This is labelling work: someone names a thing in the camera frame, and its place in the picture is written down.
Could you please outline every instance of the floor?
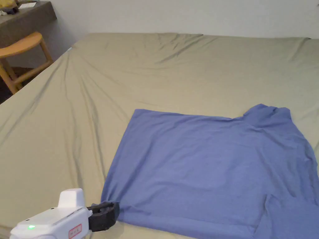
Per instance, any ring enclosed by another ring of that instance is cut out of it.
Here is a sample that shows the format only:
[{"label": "floor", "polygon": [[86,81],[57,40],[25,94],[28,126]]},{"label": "floor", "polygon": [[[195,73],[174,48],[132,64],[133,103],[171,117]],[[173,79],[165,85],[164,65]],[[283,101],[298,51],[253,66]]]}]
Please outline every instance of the floor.
[{"label": "floor", "polygon": [[[17,76],[23,75],[24,73],[26,73],[27,71],[31,70],[30,68],[22,68],[22,67],[13,67],[14,72],[16,73]],[[25,82],[23,82],[22,84],[25,86],[26,84],[28,84],[33,78],[31,78],[30,80],[27,80]],[[0,104],[5,102],[7,99],[9,99],[12,96],[11,91],[9,90],[9,88],[7,87],[7,85],[5,84],[5,82],[2,80],[2,78],[0,77]]]}]

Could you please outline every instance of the white wall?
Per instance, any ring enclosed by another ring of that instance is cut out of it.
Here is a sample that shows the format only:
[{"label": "white wall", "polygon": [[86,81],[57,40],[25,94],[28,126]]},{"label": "white wall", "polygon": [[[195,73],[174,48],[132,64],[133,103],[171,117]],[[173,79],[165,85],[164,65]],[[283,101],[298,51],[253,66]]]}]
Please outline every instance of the white wall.
[{"label": "white wall", "polygon": [[[54,59],[92,32],[319,38],[319,0],[51,0],[41,32]],[[12,60],[34,64],[36,51]]]}]

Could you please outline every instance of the sheet wrinkle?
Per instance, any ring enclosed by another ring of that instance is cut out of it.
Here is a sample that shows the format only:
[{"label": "sheet wrinkle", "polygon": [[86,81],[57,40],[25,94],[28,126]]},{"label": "sheet wrinkle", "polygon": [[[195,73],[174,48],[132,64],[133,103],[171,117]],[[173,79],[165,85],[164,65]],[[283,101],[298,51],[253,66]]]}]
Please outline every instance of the sheet wrinkle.
[{"label": "sheet wrinkle", "polygon": [[[100,90],[102,92],[102,94],[104,96],[106,96],[106,98],[111,102],[110,107],[111,107],[112,111],[114,112],[114,114],[118,117],[118,119],[123,120],[123,116],[124,116],[124,120],[126,122],[128,122],[129,117],[125,113],[125,111],[122,109],[122,107],[108,93],[106,93],[106,91],[104,91],[103,88],[101,88],[93,78],[91,78],[91,80],[92,80],[93,84],[97,87],[97,89]],[[118,114],[117,110],[114,109],[113,106],[115,106],[122,113],[122,116],[120,116]]]},{"label": "sheet wrinkle", "polygon": [[93,144],[94,147],[97,149],[98,155],[96,155],[96,151],[94,151],[95,154],[95,160],[99,165],[99,168],[102,171],[102,175],[103,175],[103,179],[106,179],[106,172],[105,172],[105,165],[104,165],[104,160],[103,160],[103,153],[102,153],[102,149],[101,149],[101,140],[100,140],[100,122],[99,122],[99,114],[96,108],[96,105],[87,89],[87,87],[85,86],[85,83],[83,81],[83,78],[81,78],[81,82],[82,82],[82,86],[84,88],[84,91],[87,95],[87,98],[89,100],[89,104],[90,104],[90,109],[89,110],[91,112],[91,119],[89,122],[90,127],[91,127],[91,132],[92,132],[92,137],[95,139],[93,140]]},{"label": "sheet wrinkle", "polygon": [[179,37],[180,37],[180,35],[179,35],[179,34],[176,34],[175,37],[174,37],[174,39],[172,39],[172,40],[170,41],[170,43],[173,43],[173,42],[176,41]]},{"label": "sheet wrinkle", "polygon": [[68,140],[66,137],[66,130],[63,130],[63,134],[64,134],[64,145],[65,145],[65,150],[68,154],[67,160],[69,162],[69,165],[72,165],[71,160],[73,160],[73,164],[76,168],[76,179],[77,179],[77,183],[80,188],[84,189],[84,183],[83,183],[83,179],[82,179],[82,175],[81,175],[81,169],[80,169],[80,163],[79,163],[79,159],[81,158],[81,146],[82,146],[82,139],[81,139],[81,131],[79,130],[79,126],[78,126],[78,122],[77,119],[75,117],[75,109],[73,107],[73,104],[71,103],[71,100],[68,96],[68,90],[67,90],[67,86],[66,86],[66,75],[67,75],[67,71],[69,69],[69,55],[68,55],[68,60],[67,60],[67,64],[65,67],[65,71],[64,71],[64,78],[62,80],[62,82],[64,83],[64,95],[65,98],[67,100],[67,102],[69,103],[69,107],[70,107],[70,112],[71,112],[71,117],[73,120],[73,140],[72,140],[72,157],[70,157],[69,154],[69,149],[68,149]]},{"label": "sheet wrinkle", "polygon": [[109,79],[110,81],[112,81],[113,83],[120,85],[120,86],[124,86],[121,82],[119,82],[118,80],[115,80],[113,77],[111,77],[110,75],[99,71],[99,69],[97,69],[94,65],[92,65],[89,61],[87,61],[81,54],[78,54],[79,57],[85,61],[91,68],[93,68],[95,71],[97,71],[99,74],[101,74],[102,76],[104,76],[105,78]]},{"label": "sheet wrinkle", "polygon": [[310,38],[302,38],[292,49],[291,54],[288,57],[288,61],[293,61],[296,59],[297,55],[301,51],[302,47],[305,45],[306,41],[310,40]]},{"label": "sheet wrinkle", "polygon": [[155,64],[161,64],[161,63],[164,63],[166,61],[169,61],[171,59],[173,59],[174,57],[176,56],[179,56],[181,53],[183,53],[184,51],[188,50],[190,47],[192,47],[193,45],[195,45],[196,43],[202,41],[203,38],[200,38],[200,39],[197,39],[196,41],[184,46],[182,49],[180,49],[178,52],[175,52],[174,54],[164,58],[163,60],[160,60],[159,62],[155,62]]},{"label": "sheet wrinkle", "polygon": [[205,46],[211,44],[213,41],[216,41],[217,39],[219,39],[219,37],[215,37],[214,39],[208,41],[207,43],[205,43],[204,45],[202,45],[202,47],[205,47]]},{"label": "sheet wrinkle", "polygon": [[186,43],[189,42],[189,41],[195,40],[196,38],[202,37],[202,36],[203,36],[203,34],[199,34],[199,35],[195,35],[195,36],[190,36],[189,38],[187,38],[187,39],[184,41],[184,44],[186,44]]},{"label": "sheet wrinkle", "polygon": [[46,89],[48,88],[54,74],[56,73],[56,71],[59,69],[59,67],[61,66],[62,62],[63,62],[64,58],[62,58],[59,62],[59,64],[56,66],[56,68],[53,70],[53,72],[51,73],[51,75],[49,76],[49,78],[47,79],[47,81],[45,82],[44,86],[40,89],[40,92],[38,92],[36,94],[36,96],[34,97],[34,99],[31,101],[31,103],[26,106],[26,108],[22,111],[21,115],[19,115],[19,117],[17,118],[17,120],[14,122],[14,124],[10,127],[10,129],[8,130],[8,132],[6,133],[6,135],[2,138],[2,141],[0,142],[0,148],[3,146],[4,142],[9,138],[9,136],[11,135],[11,133],[13,132],[13,130],[17,127],[17,125],[21,122],[21,120],[27,115],[27,114],[32,114],[32,112],[36,109],[41,97],[43,96],[43,94],[45,93]]},{"label": "sheet wrinkle", "polygon": [[65,71],[64,71],[64,77],[63,79],[60,81],[60,89],[62,90],[62,85],[64,83],[64,88],[66,89],[66,72],[68,70],[69,67],[69,60],[70,60],[70,52],[67,52],[67,59],[66,59],[66,66],[65,66]]}]

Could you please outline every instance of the mattress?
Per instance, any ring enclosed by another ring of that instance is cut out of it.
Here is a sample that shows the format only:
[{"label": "mattress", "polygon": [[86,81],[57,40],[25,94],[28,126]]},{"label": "mattress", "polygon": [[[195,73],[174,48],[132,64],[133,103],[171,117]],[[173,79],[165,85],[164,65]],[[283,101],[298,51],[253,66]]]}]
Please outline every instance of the mattress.
[{"label": "mattress", "polygon": [[[137,108],[238,117],[287,107],[319,158],[319,40],[89,34],[0,105],[0,238],[81,187],[99,203]],[[182,238],[117,223],[93,238]]]}]

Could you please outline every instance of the fabric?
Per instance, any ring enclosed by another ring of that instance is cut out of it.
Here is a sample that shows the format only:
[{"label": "fabric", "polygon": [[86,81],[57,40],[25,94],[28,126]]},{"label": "fabric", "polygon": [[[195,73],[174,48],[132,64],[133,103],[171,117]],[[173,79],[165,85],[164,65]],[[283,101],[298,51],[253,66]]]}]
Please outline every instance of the fabric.
[{"label": "fabric", "polygon": [[[0,105],[0,237],[65,189],[98,203],[135,109],[234,118],[287,107],[318,159],[318,75],[316,39],[87,35]],[[183,237],[117,223],[96,238]]]},{"label": "fabric", "polygon": [[293,197],[280,201],[269,195],[255,238],[316,239],[319,237],[319,207]]},{"label": "fabric", "polygon": [[[234,119],[136,110],[101,201],[120,202],[119,220],[137,226],[195,238],[252,238],[267,195],[317,206],[316,168],[287,108],[257,105]],[[278,219],[277,211],[269,218]],[[301,220],[314,219],[319,214]],[[282,238],[280,232],[278,226],[273,236]]]}]

